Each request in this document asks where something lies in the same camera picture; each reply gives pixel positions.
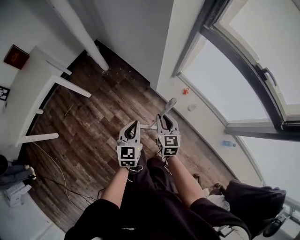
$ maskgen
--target white table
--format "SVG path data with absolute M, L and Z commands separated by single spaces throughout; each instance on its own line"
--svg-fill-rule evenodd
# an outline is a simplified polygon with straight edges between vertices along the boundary
M 61 71 L 72 74 L 35 47 L 22 70 L 19 70 L 16 75 L 10 88 L 6 108 L 9 137 L 16 147 L 22 143 L 59 137 L 57 133 L 26 136 L 35 114 L 43 114 L 43 110 L 39 107 L 55 83 L 88 98 L 91 96 L 89 92 L 61 78 L 59 76 Z

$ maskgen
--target white pillar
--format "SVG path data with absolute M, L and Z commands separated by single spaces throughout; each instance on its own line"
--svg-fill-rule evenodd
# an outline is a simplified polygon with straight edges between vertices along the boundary
M 64 23 L 77 37 L 79 42 L 84 46 L 85 50 L 90 54 L 93 60 L 104 70 L 108 70 L 108 64 L 97 49 L 94 41 L 85 30 L 82 22 L 72 9 L 67 0 L 49 0 L 56 12 L 61 16 Z

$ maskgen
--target window handle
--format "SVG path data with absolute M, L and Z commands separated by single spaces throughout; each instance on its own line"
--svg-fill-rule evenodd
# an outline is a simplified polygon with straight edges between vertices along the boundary
M 274 83 L 274 86 L 276 87 L 277 86 L 277 82 L 276 82 L 276 79 L 275 79 L 275 77 L 274 77 L 274 75 L 271 73 L 271 71 L 267 68 L 267 67 L 265 67 L 264 69 L 262 69 L 262 72 L 264 73 L 264 74 L 269 74 L 270 75 L 270 77 L 271 77 L 271 79 L 272 79 L 272 81 L 273 81 L 273 83 Z

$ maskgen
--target forearm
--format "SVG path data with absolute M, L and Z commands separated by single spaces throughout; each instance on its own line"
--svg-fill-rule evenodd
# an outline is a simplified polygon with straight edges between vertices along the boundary
M 102 194 L 101 199 L 108 200 L 116 204 L 119 208 L 121 207 L 122 198 L 127 182 L 128 169 L 125 167 L 120 167 L 113 177 L 111 183 L 106 188 L 105 192 Z
M 185 166 L 180 162 L 178 157 L 172 156 L 168 158 L 168 167 L 173 176 L 180 199 L 183 203 L 190 205 L 199 198 L 205 197 L 201 186 L 188 172 Z

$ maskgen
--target black shirt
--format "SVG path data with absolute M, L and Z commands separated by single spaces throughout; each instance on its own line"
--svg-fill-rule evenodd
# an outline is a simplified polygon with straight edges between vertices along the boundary
M 123 198 L 121 209 L 107 200 L 97 200 L 84 211 L 66 240 L 219 240 L 213 226 L 244 223 L 206 198 L 187 208 L 173 193 L 163 190 L 135 192 Z

